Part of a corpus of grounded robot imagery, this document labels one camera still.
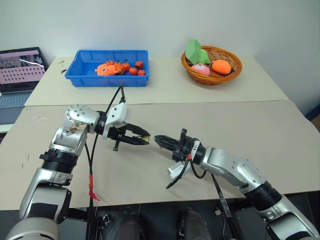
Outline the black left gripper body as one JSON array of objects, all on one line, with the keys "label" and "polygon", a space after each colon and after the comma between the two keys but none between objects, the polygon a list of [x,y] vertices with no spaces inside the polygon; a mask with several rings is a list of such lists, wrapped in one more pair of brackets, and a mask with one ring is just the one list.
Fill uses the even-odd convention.
[{"label": "black left gripper body", "polygon": [[115,141],[113,151],[117,152],[119,150],[120,142],[127,143],[127,144],[131,143],[130,138],[125,135],[126,130],[127,128],[125,126],[120,128],[116,128],[116,127],[109,128],[107,133],[107,138]]}]

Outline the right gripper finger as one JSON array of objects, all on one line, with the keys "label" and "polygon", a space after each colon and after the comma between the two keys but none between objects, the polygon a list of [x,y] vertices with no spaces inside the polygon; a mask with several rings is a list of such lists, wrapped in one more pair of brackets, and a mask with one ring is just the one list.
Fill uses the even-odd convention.
[{"label": "right gripper finger", "polygon": [[169,150],[171,152],[174,152],[177,149],[178,145],[177,144],[171,144],[171,143],[163,142],[163,143],[160,143],[160,147],[164,148],[166,150]]},{"label": "right gripper finger", "polygon": [[159,146],[178,146],[179,144],[179,140],[167,135],[155,135],[154,140]]}]

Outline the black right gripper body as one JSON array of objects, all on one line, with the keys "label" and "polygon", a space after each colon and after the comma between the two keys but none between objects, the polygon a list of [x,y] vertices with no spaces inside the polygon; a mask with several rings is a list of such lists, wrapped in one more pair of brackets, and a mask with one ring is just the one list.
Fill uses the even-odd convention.
[{"label": "black right gripper body", "polygon": [[173,144],[172,159],[176,162],[184,161],[191,152],[194,141],[192,137],[187,136],[187,129],[183,128],[179,140],[175,140]]}]

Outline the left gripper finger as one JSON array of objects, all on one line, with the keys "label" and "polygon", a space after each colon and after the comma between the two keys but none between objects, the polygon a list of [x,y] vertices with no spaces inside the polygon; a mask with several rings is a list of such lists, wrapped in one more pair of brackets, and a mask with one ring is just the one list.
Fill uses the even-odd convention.
[{"label": "left gripper finger", "polygon": [[147,140],[144,140],[136,136],[133,136],[133,137],[122,136],[119,141],[126,144],[130,144],[130,145],[148,145],[149,144]]},{"label": "left gripper finger", "polygon": [[143,137],[150,136],[148,131],[146,131],[145,129],[143,129],[137,125],[128,123],[125,127],[128,131],[130,131],[133,134],[136,134],[138,136],[143,136]]}]

